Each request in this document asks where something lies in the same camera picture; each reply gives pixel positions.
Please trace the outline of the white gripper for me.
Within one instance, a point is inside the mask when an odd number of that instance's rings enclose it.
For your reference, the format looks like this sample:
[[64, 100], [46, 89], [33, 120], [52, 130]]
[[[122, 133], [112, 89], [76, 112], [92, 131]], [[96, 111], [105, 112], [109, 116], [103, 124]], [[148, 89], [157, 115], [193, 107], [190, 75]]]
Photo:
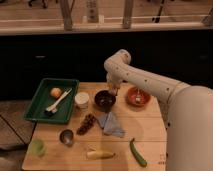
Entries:
[[116, 95], [120, 89], [121, 80], [111, 74], [107, 74], [108, 92], [112, 95]]

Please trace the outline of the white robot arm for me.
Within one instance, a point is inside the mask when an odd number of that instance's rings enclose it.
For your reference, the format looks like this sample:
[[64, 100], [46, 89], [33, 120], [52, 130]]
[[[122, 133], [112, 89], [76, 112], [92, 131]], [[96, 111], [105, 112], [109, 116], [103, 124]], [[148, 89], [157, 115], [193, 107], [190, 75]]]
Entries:
[[124, 49], [105, 60], [110, 92], [127, 81], [168, 105], [165, 171], [213, 171], [213, 89], [132, 67], [130, 61]]

